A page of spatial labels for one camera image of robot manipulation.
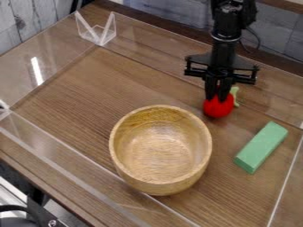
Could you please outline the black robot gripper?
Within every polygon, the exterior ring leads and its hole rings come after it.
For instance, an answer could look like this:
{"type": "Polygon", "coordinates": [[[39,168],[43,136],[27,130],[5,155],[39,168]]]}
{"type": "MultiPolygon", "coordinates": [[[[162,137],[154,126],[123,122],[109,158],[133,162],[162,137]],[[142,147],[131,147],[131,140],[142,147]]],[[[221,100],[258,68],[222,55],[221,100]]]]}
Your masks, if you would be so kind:
{"type": "Polygon", "coordinates": [[[240,40],[214,39],[210,52],[189,55],[183,73],[205,80],[206,99],[212,100],[217,94],[218,80],[221,81],[218,97],[226,101],[234,83],[257,83],[260,67],[242,59],[236,53],[240,40]]]}

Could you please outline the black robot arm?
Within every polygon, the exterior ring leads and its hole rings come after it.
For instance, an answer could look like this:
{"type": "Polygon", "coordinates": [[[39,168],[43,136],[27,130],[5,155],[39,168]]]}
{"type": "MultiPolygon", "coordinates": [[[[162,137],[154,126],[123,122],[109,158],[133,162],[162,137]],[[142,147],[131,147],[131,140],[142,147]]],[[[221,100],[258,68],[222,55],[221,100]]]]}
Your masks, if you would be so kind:
{"type": "Polygon", "coordinates": [[[212,0],[214,28],[213,49],[189,55],[183,73],[205,80],[206,99],[228,100],[233,85],[256,84],[260,67],[236,53],[242,32],[257,21],[256,0],[212,0]]]}

